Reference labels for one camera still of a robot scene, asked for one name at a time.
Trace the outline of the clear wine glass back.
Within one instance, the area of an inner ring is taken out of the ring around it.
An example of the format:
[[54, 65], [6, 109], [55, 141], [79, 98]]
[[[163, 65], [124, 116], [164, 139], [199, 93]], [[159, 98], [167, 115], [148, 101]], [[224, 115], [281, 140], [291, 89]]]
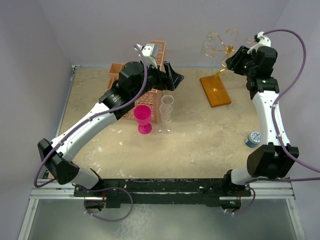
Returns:
[[168, 135], [171, 133], [171, 127], [169, 126], [171, 120], [172, 107], [170, 104], [163, 103], [159, 107], [159, 133], [161, 135]]

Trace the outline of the clear ribbed flute glass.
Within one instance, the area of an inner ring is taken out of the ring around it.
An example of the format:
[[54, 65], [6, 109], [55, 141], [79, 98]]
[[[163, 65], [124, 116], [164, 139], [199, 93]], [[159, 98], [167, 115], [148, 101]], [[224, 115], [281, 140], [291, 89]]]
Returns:
[[230, 104], [226, 105], [226, 109], [241, 113], [243, 110], [243, 105], [237, 100], [232, 100]]

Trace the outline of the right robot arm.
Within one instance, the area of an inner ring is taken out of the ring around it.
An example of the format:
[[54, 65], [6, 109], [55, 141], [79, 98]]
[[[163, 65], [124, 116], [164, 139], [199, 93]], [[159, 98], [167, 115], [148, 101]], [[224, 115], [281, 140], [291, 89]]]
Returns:
[[299, 149], [291, 145], [285, 133], [280, 106], [275, 103], [280, 92], [278, 81], [272, 77], [277, 57], [277, 51], [269, 46], [253, 51], [241, 46], [225, 62], [228, 70], [246, 77], [246, 88], [255, 106], [261, 133], [260, 145], [247, 157], [246, 165], [224, 175], [222, 190], [228, 196], [235, 195], [246, 183], [258, 178], [286, 177], [294, 164], [288, 154], [299, 156]]

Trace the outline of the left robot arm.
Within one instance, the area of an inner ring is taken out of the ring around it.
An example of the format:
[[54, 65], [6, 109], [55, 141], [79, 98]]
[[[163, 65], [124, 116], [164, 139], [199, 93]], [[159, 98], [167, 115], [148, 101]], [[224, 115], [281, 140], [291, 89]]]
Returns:
[[103, 191], [101, 177], [94, 170], [87, 170], [73, 159], [77, 153], [103, 129], [121, 119], [140, 98], [152, 89], [174, 91], [184, 76], [175, 72], [169, 62], [165, 71], [142, 62], [131, 61], [124, 65], [109, 90], [81, 120], [65, 133], [52, 140], [43, 138], [37, 144], [42, 164], [60, 185], [80, 185], [91, 196]]

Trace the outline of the clear round wine glass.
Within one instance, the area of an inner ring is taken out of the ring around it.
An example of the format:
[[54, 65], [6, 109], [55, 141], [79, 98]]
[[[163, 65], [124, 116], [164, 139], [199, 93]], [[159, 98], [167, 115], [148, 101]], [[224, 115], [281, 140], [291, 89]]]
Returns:
[[168, 104], [171, 106], [171, 113], [173, 113], [173, 110], [174, 110], [174, 102], [175, 102], [174, 97], [169, 94], [166, 94], [161, 98], [161, 104]]

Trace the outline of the pink wine glass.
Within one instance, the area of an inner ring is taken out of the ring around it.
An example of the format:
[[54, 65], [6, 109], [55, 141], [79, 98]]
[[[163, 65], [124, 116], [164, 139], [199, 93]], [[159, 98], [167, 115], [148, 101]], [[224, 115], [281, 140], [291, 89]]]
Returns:
[[138, 131], [143, 135], [147, 135], [152, 131], [151, 117], [152, 111], [147, 105], [139, 105], [134, 111], [133, 115], [138, 123]]

